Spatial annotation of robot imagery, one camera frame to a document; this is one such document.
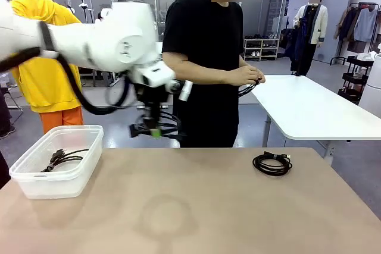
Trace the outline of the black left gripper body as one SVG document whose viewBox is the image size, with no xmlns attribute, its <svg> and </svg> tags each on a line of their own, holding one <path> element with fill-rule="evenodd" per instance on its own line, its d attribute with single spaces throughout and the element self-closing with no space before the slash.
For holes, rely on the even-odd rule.
<svg viewBox="0 0 381 254">
<path fill-rule="evenodd" d="M 143 84 L 134 84 L 136 99 L 145 106 L 158 106 L 167 103 L 169 93 L 165 86 L 150 87 Z"/>
</svg>

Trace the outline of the person's right hand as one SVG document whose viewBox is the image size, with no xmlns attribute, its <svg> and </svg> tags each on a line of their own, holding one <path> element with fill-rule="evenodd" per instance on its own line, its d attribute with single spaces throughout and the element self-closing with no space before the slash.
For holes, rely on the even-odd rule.
<svg viewBox="0 0 381 254">
<path fill-rule="evenodd" d="M 246 84 L 257 84 L 264 83 L 266 80 L 254 80 L 250 78 L 248 72 L 244 69 L 244 67 L 237 68 L 229 72 L 229 84 L 233 86 L 243 86 Z"/>
</svg>

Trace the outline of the person's left hand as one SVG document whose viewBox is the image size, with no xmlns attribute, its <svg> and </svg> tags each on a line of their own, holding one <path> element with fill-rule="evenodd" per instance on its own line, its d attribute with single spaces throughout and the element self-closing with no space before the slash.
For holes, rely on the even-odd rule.
<svg viewBox="0 0 381 254">
<path fill-rule="evenodd" d="M 254 80 L 265 80 L 265 76 L 263 72 L 256 67 L 253 67 L 251 65 L 243 66 L 244 69 L 248 72 L 250 78 L 253 78 Z"/>
</svg>

